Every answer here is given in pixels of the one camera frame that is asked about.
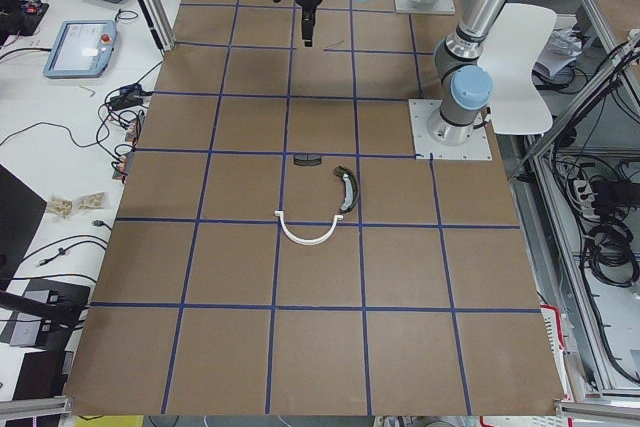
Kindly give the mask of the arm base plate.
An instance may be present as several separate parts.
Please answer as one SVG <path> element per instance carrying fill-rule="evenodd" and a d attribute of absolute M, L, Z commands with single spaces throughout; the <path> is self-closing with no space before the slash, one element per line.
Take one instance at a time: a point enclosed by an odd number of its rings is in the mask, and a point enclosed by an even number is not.
<path fill-rule="evenodd" d="M 468 126 L 447 124 L 440 100 L 408 101 L 414 156 L 417 160 L 491 161 L 492 154 L 481 115 Z"/>

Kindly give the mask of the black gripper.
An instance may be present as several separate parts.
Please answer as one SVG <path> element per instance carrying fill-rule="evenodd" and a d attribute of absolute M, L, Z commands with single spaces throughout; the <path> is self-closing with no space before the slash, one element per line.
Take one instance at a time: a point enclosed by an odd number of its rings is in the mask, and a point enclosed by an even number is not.
<path fill-rule="evenodd" d="M 301 33 L 305 47 L 313 47 L 314 30 L 316 25 L 316 10 L 323 0 L 295 0 L 302 8 Z"/>

